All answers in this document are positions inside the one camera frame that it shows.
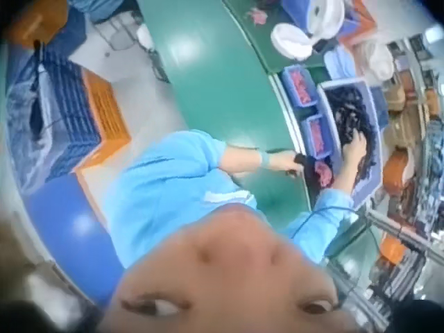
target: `green table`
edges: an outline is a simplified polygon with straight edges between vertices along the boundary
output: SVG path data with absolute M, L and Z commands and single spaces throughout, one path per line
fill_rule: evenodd
M 240 146 L 294 147 L 270 80 L 221 0 L 139 5 L 190 128 Z M 240 183 L 277 228 L 309 208 L 301 179 L 260 171 Z
M 293 23 L 290 16 L 278 6 L 267 10 L 268 18 L 264 25 L 255 25 L 248 14 L 256 6 L 256 0 L 223 0 L 234 18 L 248 36 L 265 70 L 270 74 L 280 73 L 284 67 L 298 63 L 281 55 L 271 43 L 271 31 L 278 23 Z M 308 67 L 323 66 L 323 54 L 314 53 L 304 61 Z

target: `forearm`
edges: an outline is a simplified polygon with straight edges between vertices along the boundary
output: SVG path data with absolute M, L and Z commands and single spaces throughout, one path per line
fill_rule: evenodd
M 260 168 L 261 163 L 259 151 L 227 146 L 219 161 L 219 168 L 226 173 L 253 172 Z
M 354 162 L 344 162 L 339 175 L 334 179 L 332 188 L 338 189 L 347 195 L 351 195 L 355 187 L 358 164 Z

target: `wristband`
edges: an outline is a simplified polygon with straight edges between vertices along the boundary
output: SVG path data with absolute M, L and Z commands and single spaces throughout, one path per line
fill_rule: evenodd
M 267 169 L 270 166 L 270 155 L 265 151 L 259 151 L 261 155 L 261 168 Z

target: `sleeve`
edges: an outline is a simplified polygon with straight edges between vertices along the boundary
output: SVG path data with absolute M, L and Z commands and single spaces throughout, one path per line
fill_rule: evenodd
M 321 192 L 310 220 L 302 226 L 296 235 L 294 232 L 309 218 L 310 213 L 302 213 L 284 231 L 285 235 L 294 238 L 292 242 L 299 246 L 303 253 L 313 262 L 319 264 L 327 247 L 335 238 L 339 225 L 349 212 L 340 209 L 328 209 L 316 213 L 327 207 L 343 207 L 352 209 L 351 197 L 338 189 L 326 189 Z
M 199 130 L 176 132 L 148 148 L 127 172 L 157 180 L 200 177 L 218 167 L 226 147 Z

